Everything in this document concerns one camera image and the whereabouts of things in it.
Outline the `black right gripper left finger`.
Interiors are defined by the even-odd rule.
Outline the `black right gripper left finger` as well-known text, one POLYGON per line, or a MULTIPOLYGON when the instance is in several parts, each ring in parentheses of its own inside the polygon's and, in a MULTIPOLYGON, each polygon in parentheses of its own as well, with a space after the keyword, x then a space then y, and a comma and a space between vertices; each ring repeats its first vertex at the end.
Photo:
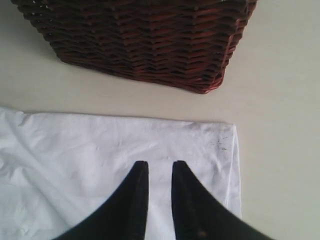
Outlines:
POLYGON ((114 193, 57 240, 143 240, 149 204, 149 166, 136 161, 114 193))

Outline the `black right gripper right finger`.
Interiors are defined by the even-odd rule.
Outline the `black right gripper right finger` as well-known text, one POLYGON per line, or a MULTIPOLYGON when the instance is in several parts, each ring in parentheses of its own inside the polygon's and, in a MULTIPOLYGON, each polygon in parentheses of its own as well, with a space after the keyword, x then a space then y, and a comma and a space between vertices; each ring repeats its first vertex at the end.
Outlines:
POLYGON ((177 240, 269 240, 220 204, 185 161, 175 161, 171 209, 177 240))

